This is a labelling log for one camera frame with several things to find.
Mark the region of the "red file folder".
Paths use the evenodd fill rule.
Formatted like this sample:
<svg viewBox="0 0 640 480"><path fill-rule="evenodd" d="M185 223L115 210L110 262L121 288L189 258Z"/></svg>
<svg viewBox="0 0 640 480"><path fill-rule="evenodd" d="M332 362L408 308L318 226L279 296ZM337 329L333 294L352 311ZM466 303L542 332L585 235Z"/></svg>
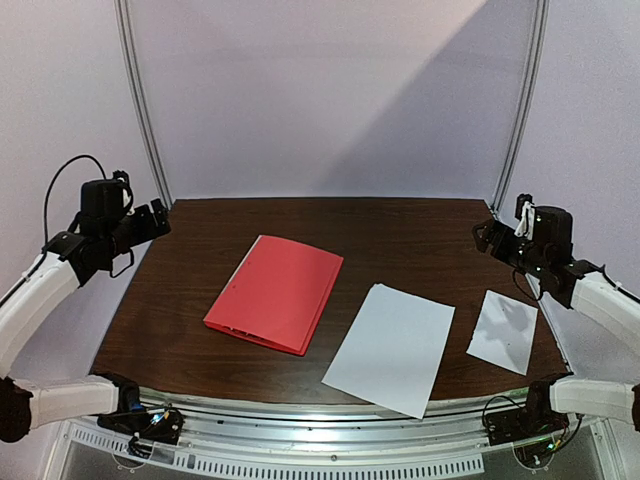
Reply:
<svg viewBox="0 0 640 480"><path fill-rule="evenodd" d="M227 335L303 356L342 264L334 253L260 235L203 322Z"/></svg>

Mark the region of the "large white paper sheet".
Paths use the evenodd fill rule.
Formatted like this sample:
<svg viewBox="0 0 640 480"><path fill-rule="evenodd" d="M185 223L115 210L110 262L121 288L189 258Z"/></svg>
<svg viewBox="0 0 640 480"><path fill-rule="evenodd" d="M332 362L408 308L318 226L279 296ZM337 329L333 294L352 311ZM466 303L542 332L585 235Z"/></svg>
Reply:
<svg viewBox="0 0 640 480"><path fill-rule="evenodd" d="M322 383L421 419L431 396L455 308L375 284Z"/></svg>

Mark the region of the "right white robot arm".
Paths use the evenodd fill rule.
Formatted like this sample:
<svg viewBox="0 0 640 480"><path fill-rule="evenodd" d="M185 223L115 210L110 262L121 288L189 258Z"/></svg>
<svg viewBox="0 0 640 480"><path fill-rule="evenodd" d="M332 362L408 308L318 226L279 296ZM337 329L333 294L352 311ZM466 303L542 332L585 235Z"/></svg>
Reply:
<svg viewBox="0 0 640 480"><path fill-rule="evenodd" d="M572 216L546 209L522 215L523 233L498 220L473 227L476 248L539 281L543 294L603 327L625 345L639 348L639 298L623 291L598 267L573 257ZM639 386L559 374L532 383L517 427L537 436L563 414L612 418L639 427Z"/></svg>

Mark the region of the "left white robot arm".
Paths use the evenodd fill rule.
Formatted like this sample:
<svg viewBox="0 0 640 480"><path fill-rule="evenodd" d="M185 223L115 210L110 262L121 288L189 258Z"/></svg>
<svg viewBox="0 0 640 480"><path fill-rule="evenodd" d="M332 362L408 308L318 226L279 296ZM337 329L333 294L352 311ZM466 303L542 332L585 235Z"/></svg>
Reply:
<svg viewBox="0 0 640 480"><path fill-rule="evenodd" d="M20 441L43 425L94 415L99 426L148 441L177 444L184 419L172 407L148 409L136 382L116 374L75 380L13 379L14 361L43 321L120 254L170 231L158 199L125 215L105 238L63 231L1 301L1 439Z"/></svg>

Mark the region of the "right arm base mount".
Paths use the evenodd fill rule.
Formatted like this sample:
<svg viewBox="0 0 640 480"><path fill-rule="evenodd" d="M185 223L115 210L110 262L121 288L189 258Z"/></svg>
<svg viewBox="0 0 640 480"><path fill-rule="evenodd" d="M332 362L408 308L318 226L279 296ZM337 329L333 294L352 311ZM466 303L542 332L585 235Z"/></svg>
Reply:
<svg viewBox="0 0 640 480"><path fill-rule="evenodd" d="M554 456L572 443L583 419L578 414L572 421L566 413L529 407L506 395L490 398L481 412L489 445L510 445L517 463L530 471L546 470Z"/></svg>

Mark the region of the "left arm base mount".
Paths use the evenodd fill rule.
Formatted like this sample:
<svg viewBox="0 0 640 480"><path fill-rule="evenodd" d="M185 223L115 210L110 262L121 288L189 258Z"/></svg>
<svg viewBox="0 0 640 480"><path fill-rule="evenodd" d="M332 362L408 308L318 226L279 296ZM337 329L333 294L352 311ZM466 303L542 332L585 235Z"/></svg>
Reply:
<svg viewBox="0 0 640 480"><path fill-rule="evenodd" d="M139 408L97 417L99 427L129 436L128 455L147 460L156 443L177 445L184 425L183 414L175 407Z"/></svg>

